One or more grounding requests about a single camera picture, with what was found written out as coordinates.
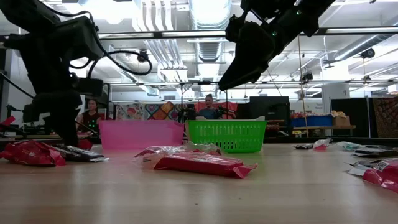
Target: blue bin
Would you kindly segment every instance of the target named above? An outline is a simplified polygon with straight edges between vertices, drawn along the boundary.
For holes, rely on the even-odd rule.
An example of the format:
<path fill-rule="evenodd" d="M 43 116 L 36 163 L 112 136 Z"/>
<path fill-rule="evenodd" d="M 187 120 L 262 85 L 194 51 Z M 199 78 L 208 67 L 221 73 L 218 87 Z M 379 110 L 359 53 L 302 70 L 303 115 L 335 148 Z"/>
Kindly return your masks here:
<path fill-rule="evenodd" d="M 333 126 L 333 117 L 328 116 L 309 116 L 307 117 L 308 126 Z M 294 118 L 292 119 L 293 127 L 305 127 L 304 118 Z"/>

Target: cardboard box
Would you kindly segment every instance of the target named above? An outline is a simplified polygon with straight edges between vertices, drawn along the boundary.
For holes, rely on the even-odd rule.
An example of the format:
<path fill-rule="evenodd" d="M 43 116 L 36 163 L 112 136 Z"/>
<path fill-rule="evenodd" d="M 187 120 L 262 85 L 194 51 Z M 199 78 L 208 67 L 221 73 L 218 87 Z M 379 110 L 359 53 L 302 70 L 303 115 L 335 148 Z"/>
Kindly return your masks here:
<path fill-rule="evenodd" d="M 337 116 L 333 118 L 333 125 L 334 126 L 350 126 L 351 123 L 349 122 L 349 116 Z"/>

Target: green plastic basket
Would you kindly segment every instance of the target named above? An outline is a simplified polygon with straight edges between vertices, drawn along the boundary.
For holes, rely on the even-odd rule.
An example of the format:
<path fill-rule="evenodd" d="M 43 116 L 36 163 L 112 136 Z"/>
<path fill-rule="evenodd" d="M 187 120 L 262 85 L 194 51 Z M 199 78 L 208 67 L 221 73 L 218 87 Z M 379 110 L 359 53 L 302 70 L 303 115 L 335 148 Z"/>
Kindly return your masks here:
<path fill-rule="evenodd" d="M 193 143 L 213 143 L 230 153 L 260 151 L 267 126 L 267 121 L 187 122 Z"/>

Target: pink basket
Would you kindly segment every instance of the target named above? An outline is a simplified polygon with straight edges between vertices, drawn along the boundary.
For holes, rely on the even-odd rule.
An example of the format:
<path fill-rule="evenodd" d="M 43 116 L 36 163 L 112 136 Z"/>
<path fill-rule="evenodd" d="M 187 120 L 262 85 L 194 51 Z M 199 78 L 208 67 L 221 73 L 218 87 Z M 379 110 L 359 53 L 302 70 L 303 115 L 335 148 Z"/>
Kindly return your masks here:
<path fill-rule="evenodd" d="M 184 125 L 175 121 L 101 121 L 104 150 L 141 150 L 150 146 L 180 146 Z"/>

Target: woman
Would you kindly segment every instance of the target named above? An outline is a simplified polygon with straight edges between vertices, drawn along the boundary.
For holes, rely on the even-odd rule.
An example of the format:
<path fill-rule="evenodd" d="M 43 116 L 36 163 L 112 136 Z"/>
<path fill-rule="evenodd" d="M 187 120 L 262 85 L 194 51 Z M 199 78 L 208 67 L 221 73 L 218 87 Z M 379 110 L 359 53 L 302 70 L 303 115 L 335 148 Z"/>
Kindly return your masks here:
<path fill-rule="evenodd" d="M 199 111 L 198 116 L 205 117 L 206 119 L 221 119 L 220 113 L 213 106 L 213 95 L 209 94 L 205 98 L 206 108 Z"/>
<path fill-rule="evenodd" d="M 97 113 L 97 101 L 89 100 L 87 103 L 88 111 L 79 114 L 77 117 L 77 121 L 79 123 L 84 124 L 85 126 L 93 129 L 94 131 L 98 131 L 98 125 L 101 121 L 100 115 Z M 85 127 L 77 124 L 76 128 L 78 131 L 89 131 Z"/>

